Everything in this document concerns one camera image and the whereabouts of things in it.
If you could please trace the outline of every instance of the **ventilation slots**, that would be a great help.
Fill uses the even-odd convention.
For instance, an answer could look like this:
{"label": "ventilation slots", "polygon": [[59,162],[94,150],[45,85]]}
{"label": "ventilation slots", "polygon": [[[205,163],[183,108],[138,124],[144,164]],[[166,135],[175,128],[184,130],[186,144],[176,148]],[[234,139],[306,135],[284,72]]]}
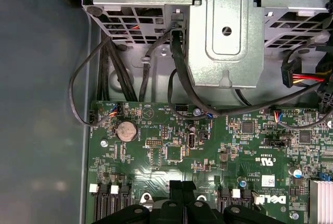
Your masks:
{"label": "ventilation slots", "polygon": [[296,12],[287,12],[274,22],[270,28],[287,29],[287,32],[291,32],[293,35],[287,33],[279,36],[279,39],[271,40],[265,46],[268,48],[294,48],[304,44],[307,39],[312,38],[323,30],[323,21],[329,17],[329,13],[319,13],[314,17],[302,17],[298,16]]}
{"label": "ventilation slots", "polygon": [[98,17],[114,41],[152,44],[165,32],[164,8],[121,7]]}
{"label": "ventilation slots", "polygon": [[318,32],[323,28],[323,21],[329,17],[329,13],[319,13],[314,17],[300,17],[296,12],[288,12],[272,24],[271,28],[291,29],[294,32]]}
{"label": "ventilation slots", "polygon": [[302,35],[284,35],[279,40],[273,42],[268,48],[292,48],[295,45],[306,43],[312,36]]}

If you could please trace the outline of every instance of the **integrated circuit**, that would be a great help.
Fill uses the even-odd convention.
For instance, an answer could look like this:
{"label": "integrated circuit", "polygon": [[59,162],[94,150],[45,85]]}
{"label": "integrated circuit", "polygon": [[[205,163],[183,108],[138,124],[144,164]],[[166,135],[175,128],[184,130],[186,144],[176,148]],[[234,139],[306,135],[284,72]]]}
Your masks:
{"label": "integrated circuit", "polygon": [[311,144],[311,131],[300,131],[300,144]]}
{"label": "integrated circuit", "polygon": [[243,121],[241,123],[241,132],[243,134],[253,134],[253,122],[252,121]]}
{"label": "integrated circuit", "polygon": [[183,159],[182,146],[168,145],[166,147],[166,160],[168,161],[181,161]]}
{"label": "integrated circuit", "polygon": [[152,167],[161,166],[161,148],[160,147],[152,147],[150,149],[150,165]]}

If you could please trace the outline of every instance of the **power cable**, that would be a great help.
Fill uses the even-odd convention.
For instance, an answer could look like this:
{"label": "power cable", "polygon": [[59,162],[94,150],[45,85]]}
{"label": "power cable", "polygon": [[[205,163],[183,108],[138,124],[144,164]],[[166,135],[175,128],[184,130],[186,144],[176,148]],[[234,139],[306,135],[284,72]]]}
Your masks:
{"label": "power cable", "polygon": [[98,53],[98,51],[110,40],[110,37],[106,37],[104,38],[100,44],[97,45],[97,47],[91,52],[91,54],[86,58],[86,60],[83,61],[83,63],[78,67],[78,69],[74,72],[74,74],[72,75],[70,82],[69,82],[69,86],[68,86],[68,95],[69,95],[69,102],[71,105],[71,109],[72,112],[75,116],[75,118],[79,121],[79,123],[81,123],[84,126],[87,127],[97,127],[99,125],[101,125],[102,123],[106,122],[110,116],[105,116],[103,117],[100,121],[95,122],[95,123],[88,123],[85,122],[79,115],[76,107],[75,107],[75,103],[74,103],[74,97],[73,97],[73,85],[74,85],[74,81],[75,78],[78,76],[78,74],[80,73],[80,71],[82,70],[82,68]]}
{"label": "power cable", "polygon": [[244,97],[241,90],[235,90],[238,98],[247,106],[251,106],[252,104],[249,103],[249,101]]}
{"label": "power cable", "polygon": [[187,73],[187,67],[184,61],[183,53],[182,53],[182,47],[180,42],[180,32],[174,31],[172,33],[172,53],[173,58],[177,70],[178,77],[180,79],[180,82],[186,91],[187,96],[192,101],[193,104],[195,104],[198,108],[203,109],[204,111],[214,114],[216,116],[227,116],[227,115],[241,115],[241,114],[247,114],[256,110],[265,109],[272,107],[273,105],[279,105],[287,103],[295,98],[298,98],[299,96],[302,96],[304,94],[310,93],[317,89],[320,85],[320,83],[316,83],[314,85],[311,85],[303,90],[297,91],[295,93],[292,93],[290,95],[284,96],[282,98],[278,98],[269,102],[252,105],[248,107],[240,107],[240,108],[231,108],[231,109],[220,109],[217,110],[215,108],[209,107],[206,105],[196,94],[194,91],[188,73]]}
{"label": "power cable", "polygon": [[[145,57],[151,59],[152,52],[166,41],[170,40],[170,32],[165,33],[161,38],[157,39],[152,46],[147,51]],[[143,102],[145,100],[145,95],[147,91],[147,85],[149,80],[149,72],[150,72],[150,63],[144,64],[143,76],[142,76],[142,84],[139,92],[139,102]]]}

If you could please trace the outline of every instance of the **wire bundle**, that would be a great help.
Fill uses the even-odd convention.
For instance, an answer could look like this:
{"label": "wire bundle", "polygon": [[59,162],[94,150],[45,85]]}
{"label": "wire bundle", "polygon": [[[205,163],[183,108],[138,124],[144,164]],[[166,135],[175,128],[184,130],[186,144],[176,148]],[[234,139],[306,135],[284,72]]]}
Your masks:
{"label": "wire bundle", "polygon": [[279,112],[279,111],[274,111],[274,119],[275,119],[275,122],[278,123],[281,121],[281,117],[282,117],[282,113]]}
{"label": "wire bundle", "polygon": [[116,104],[112,110],[110,110],[109,116],[113,117],[118,113],[118,105]]}
{"label": "wire bundle", "polygon": [[[185,92],[187,93],[189,99],[192,101],[193,104],[195,104],[197,107],[203,109],[204,111],[214,114],[216,116],[226,116],[226,115],[240,115],[240,114],[246,114],[246,113],[250,113],[256,110],[260,110],[260,109],[265,109],[265,108],[270,108],[273,105],[278,105],[278,104],[284,104],[287,103],[290,100],[293,100],[295,98],[298,98],[306,93],[310,93],[313,92],[314,90],[316,90],[321,83],[315,83],[314,85],[309,85],[307,86],[305,89],[302,89],[300,91],[297,91],[295,93],[292,93],[290,95],[284,96],[282,98],[273,100],[273,101],[269,101],[266,103],[262,103],[262,104],[257,104],[257,105],[252,105],[252,106],[248,106],[248,107],[241,107],[241,108],[231,108],[231,109],[215,109],[212,108],[210,106],[208,106],[207,104],[205,104],[196,94],[196,92],[194,91],[189,76],[188,76],[188,72],[187,72],[187,67],[184,61],[184,55],[182,52],[182,47],[181,47],[181,42],[180,42],[180,32],[179,31],[173,31],[172,32],[172,54],[173,54],[173,58],[174,58],[174,62],[175,62],[175,66],[176,66],[176,70],[174,70],[169,78],[169,85],[168,85],[168,104],[170,106],[171,111],[177,115],[180,118],[183,119],[188,119],[188,120],[198,120],[199,118],[197,117],[186,117],[186,116],[182,116],[180,113],[176,112],[172,106],[171,103],[171,98],[172,98],[172,85],[173,85],[173,77],[174,75],[177,73],[179,80],[185,90]],[[287,128],[287,129],[306,129],[306,128],[311,128],[314,127],[320,123],[322,123],[323,121],[325,121],[326,119],[328,119],[331,114],[333,114],[333,111],[330,111],[328,114],[326,114],[322,119],[320,119],[318,122],[315,122],[311,125],[307,125],[307,126],[301,126],[301,127],[293,127],[293,126],[288,126],[282,123],[279,123],[281,126]],[[276,116],[276,120],[279,121],[281,120],[281,116],[277,115]]]}

